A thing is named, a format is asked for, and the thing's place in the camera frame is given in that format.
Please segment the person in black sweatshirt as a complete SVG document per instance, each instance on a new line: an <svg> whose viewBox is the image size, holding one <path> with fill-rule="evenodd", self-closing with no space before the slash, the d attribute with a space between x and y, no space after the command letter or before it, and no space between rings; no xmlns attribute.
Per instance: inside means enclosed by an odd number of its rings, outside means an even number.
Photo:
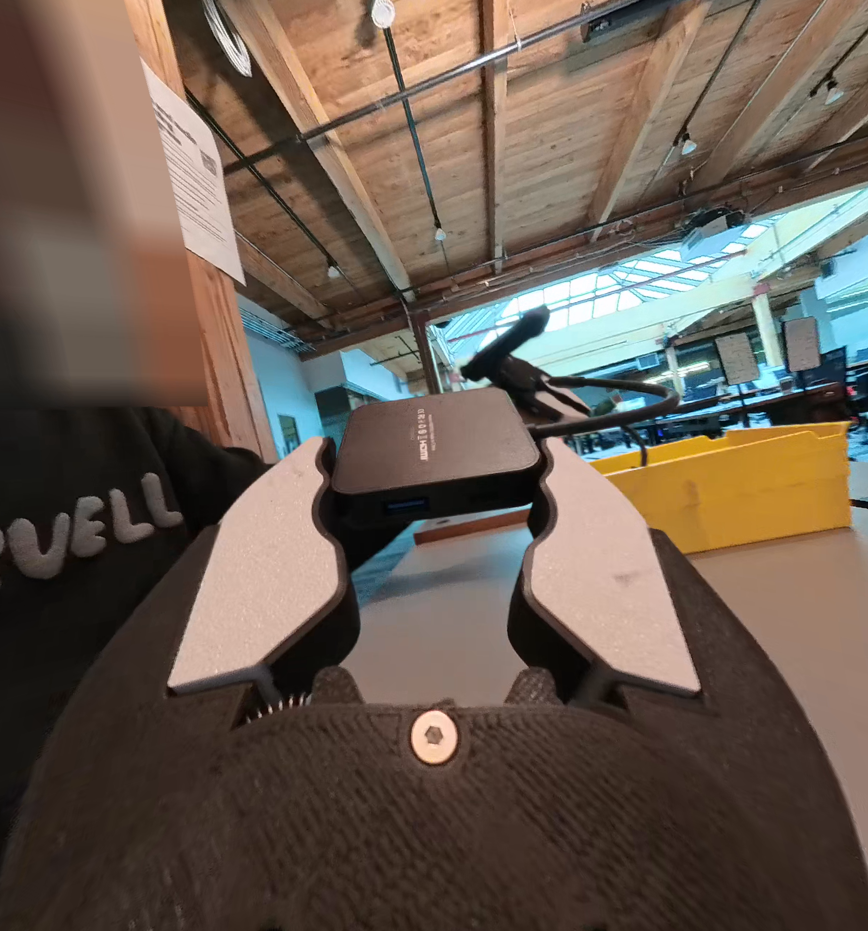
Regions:
<svg viewBox="0 0 868 931"><path fill-rule="evenodd" d="M209 444L161 409L0 409L0 860L72 693L207 528Z"/></svg>

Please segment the ceiling projector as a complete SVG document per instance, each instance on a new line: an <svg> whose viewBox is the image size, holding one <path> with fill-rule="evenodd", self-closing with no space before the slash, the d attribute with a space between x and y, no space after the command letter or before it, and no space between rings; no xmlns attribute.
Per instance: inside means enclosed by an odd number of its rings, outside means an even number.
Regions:
<svg viewBox="0 0 868 931"><path fill-rule="evenodd" d="M681 261L693 262L718 253L747 228L748 219L743 210L728 206L697 211L684 227Z"/></svg>

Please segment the yellow plastic bin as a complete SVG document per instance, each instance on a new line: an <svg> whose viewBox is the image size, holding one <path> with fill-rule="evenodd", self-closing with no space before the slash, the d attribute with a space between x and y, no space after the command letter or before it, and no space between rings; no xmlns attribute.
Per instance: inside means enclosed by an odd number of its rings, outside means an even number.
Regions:
<svg viewBox="0 0 868 931"><path fill-rule="evenodd" d="M851 525L848 422L731 429L591 462L684 554Z"/></svg>

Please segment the wooden post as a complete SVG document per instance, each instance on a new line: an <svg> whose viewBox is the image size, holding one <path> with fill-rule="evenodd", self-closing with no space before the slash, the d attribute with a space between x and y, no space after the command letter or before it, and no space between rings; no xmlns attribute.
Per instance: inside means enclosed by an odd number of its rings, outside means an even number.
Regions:
<svg viewBox="0 0 868 931"><path fill-rule="evenodd" d="M184 99L184 84L162 1L126 1L137 50L152 72ZM185 251L207 387L206 407L173 413L223 447L242 447L266 463L277 462L274 437L230 275L191 250Z"/></svg>

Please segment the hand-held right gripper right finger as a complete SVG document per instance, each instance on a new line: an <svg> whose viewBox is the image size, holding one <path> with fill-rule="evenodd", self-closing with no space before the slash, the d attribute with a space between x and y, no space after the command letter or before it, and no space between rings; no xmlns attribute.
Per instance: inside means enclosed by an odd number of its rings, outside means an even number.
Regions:
<svg viewBox="0 0 868 931"><path fill-rule="evenodd" d="M560 700L618 687L691 699L701 685L650 529L608 479L561 439L528 519L532 543L510 600L508 634Z"/></svg>

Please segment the black usb hub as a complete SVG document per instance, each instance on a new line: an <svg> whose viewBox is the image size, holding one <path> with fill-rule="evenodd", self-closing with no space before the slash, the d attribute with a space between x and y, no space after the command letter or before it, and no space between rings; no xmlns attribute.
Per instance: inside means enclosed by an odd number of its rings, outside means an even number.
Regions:
<svg viewBox="0 0 868 931"><path fill-rule="evenodd" d="M521 414L489 387L358 408L331 488L347 524L383 527L527 506L543 468Z"/></svg>

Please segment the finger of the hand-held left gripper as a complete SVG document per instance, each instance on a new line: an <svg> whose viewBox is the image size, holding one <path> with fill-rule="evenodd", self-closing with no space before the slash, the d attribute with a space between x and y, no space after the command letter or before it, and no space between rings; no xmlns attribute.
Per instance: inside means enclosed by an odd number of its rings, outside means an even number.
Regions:
<svg viewBox="0 0 868 931"><path fill-rule="evenodd" d="M551 421L582 421L591 418L591 407L566 387L542 386L542 405Z"/></svg>

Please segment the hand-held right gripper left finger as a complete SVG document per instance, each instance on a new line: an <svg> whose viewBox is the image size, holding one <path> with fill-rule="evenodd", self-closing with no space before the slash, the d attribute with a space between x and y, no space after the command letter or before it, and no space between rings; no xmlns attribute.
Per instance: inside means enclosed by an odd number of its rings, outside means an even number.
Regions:
<svg viewBox="0 0 868 931"><path fill-rule="evenodd" d="M307 440L221 519L168 687L188 694L253 684L310 694L358 640L358 600L336 539L335 443Z"/></svg>

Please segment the white paper notice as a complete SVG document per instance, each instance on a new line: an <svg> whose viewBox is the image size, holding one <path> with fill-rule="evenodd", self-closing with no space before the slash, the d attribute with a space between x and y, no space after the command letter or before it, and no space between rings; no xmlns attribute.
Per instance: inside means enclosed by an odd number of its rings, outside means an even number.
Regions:
<svg viewBox="0 0 868 931"><path fill-rule="evenodd" d="M142 62L184 246L246 283L215 137L195 110Z"/></svg>

